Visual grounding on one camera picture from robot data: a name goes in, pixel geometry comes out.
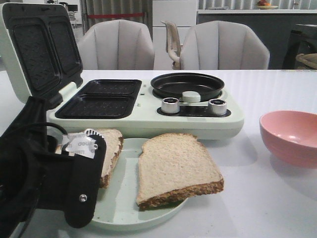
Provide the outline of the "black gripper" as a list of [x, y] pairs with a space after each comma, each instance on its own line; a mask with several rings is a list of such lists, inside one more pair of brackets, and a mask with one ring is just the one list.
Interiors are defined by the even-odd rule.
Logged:
[[29, 97], [0, 138], [0, 236], [8, 238], [20, 222], [24, 233], [35, 209], [64, 212], [67, 223], [82, 228], [94, 216], [106, 154], [104, 137], [94, 129], [64, 137], [64, 153], [47, 134], [46, 99]]

